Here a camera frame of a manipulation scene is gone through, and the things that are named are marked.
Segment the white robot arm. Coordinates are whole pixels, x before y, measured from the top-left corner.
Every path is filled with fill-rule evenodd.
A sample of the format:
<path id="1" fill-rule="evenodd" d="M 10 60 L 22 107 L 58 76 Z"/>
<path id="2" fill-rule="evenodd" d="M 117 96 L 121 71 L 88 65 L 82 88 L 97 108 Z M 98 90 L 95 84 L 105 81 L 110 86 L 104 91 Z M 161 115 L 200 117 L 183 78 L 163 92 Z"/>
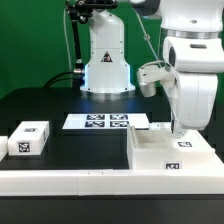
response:
<path id="1" fill-rule="evenodd" d="M 174 132 L 202 130 L 224 72 L 224 0 L 84 0 L 90 53 L 81 92 L 165 91 Z"/>

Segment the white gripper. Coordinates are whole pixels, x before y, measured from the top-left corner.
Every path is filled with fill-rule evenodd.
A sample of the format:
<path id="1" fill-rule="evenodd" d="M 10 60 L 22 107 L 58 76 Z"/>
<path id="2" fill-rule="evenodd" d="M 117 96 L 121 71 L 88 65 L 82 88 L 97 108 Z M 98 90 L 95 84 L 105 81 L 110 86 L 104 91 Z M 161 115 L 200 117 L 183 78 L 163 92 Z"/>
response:
<path id="1" fill-rule="evenodd" d="M 218 85 L 216 74 L 178 73 L 171 89 L 170 105 L 175 120 L 171 131 L 183 136 L 183 129 L 203 130 L 209 123 Z"/>

